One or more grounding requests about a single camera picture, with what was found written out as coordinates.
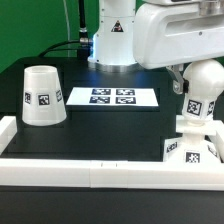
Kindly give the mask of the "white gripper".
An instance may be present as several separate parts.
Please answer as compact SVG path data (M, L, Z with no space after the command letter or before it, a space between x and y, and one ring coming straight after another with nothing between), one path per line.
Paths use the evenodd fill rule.
M187 93L183 64L224 56L224 0L145 0L135 15L133 55L147 69L167 66L173 91Z

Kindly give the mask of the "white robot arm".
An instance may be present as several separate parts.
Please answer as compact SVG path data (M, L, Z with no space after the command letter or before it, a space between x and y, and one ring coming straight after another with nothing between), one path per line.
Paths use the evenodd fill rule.
M224 56L224 0L99 0L99 28L89 66L126 72L165 67L185 91L186 63Z

